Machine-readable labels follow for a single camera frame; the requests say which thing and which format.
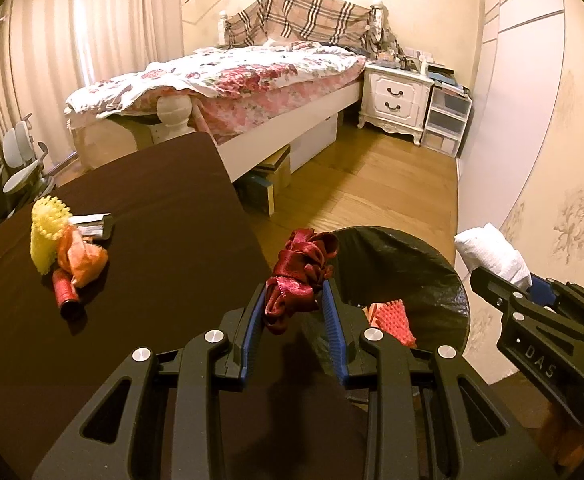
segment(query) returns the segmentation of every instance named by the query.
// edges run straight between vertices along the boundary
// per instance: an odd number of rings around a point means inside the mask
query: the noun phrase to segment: red thread spool
[[[79,317],[83,313],[83,307],[78,300],[76,287],[72,285],[72,276],[62,269],[56,269],[52,274],[52,282],[60,316],[66,320]]]

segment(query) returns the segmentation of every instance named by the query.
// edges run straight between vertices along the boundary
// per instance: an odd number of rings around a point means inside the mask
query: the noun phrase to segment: bed leg
[[[194,130],[187,126],[187,121],[192,113],[192,100],[188,95],[170,95],[159,97],[156,102],[156,114],[168,129],[165,139],[173,139],[185,134],[190,134]]]

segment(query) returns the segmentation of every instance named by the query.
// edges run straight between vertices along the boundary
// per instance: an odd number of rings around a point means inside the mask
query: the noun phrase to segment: white chair
[[[54,189],[54,179],[43,173],[43,159],[49,153],[44,142],[38,142],[42,154],[38,158],[34,152],[32,139],[27,131],[27,123],[19,121],[10,128],[3,138],[3,156],[7,165],[17,170],[3,186],[3,193],[14,195],[25,191],[16,209]]]

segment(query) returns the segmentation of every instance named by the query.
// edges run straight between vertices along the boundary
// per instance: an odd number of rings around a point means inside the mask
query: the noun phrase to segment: pink bed skirt
[[[222,144],[266,123],[347,86],[365,68],[365,58],[339,75],[296,83],[283,88],[253,94],[244,99],[192,96],[192,118],[197,130],[214,136]]]

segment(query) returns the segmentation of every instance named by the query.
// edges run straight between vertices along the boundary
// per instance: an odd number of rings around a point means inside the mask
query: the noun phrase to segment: floral comforter
[[[323,77],[254,94],[244,99],[192,98],[191,125],[211,134],[219,146],[291,110],[336,92],[356,80],[365,69],[365,58],[342,74]]]
[[[111,114],[156,113],[156,100],[163,95],[240,99],[342,74],[360,65],[359,58],[337,46],[301,41],[277,47],[205,48],[76,90],[66,101],[65,115],[76,129]]]

